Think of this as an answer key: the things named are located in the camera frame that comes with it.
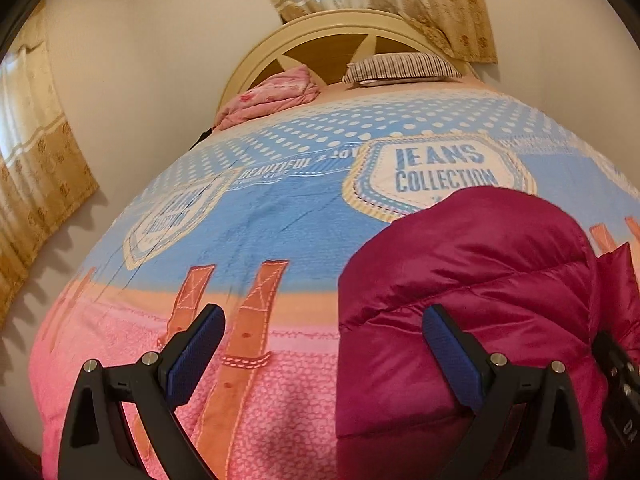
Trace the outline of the folded pink blanket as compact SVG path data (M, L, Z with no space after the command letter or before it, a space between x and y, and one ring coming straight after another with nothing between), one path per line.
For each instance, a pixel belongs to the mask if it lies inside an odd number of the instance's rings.
M222 131L281 110L307 104L318 98L320 87L306 65L268 77L229 100L218 112L213 129Z

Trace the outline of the beige side curtain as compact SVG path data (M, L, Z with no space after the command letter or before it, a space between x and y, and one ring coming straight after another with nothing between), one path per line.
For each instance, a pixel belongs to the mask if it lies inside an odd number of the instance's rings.
M1 316L48 239L98 190L56 93L40 2L1 62Z

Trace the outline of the magenta puffer jacket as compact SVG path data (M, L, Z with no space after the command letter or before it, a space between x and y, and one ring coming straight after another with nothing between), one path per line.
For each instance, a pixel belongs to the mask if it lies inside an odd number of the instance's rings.
M468 430L470 419L422 335L423 312L433 304L515 364L566 365L588 474L603 478L608 386L591 345L608 330L638 356L631 250L597 255L557 206L488 187L466 188L394 221L345 266L338 281L338 476L431 479Z

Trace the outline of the cream wooden headboard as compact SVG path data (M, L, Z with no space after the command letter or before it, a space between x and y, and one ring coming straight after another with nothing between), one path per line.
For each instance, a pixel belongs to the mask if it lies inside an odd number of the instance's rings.
M433 52L462 75L476 77L474 67L450 58L397 15L375 10L335 10L289 22L244 56L229 78L219 103L253 88L266 78L305 65L320 86L342 80L347 65L378 53Z

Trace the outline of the striped pillow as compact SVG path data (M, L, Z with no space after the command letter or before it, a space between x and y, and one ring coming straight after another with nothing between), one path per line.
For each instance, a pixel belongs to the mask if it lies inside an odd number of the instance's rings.
M348 64L343 84L363 86L368 81L461 79L460 70L431 52L381 53Z

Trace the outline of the blue pink printed bedspread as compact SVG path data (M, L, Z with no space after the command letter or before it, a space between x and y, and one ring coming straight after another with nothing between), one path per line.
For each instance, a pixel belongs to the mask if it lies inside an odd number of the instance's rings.
M639 193L574 133L479 82L349 89L214 132L120 214L48 314L29 362L42 472L58 474L81 365L163 348L206 304L224 340L177 415L221 479L341 479L338 281L394 221L466 188L557 206L597 255L631 250Z

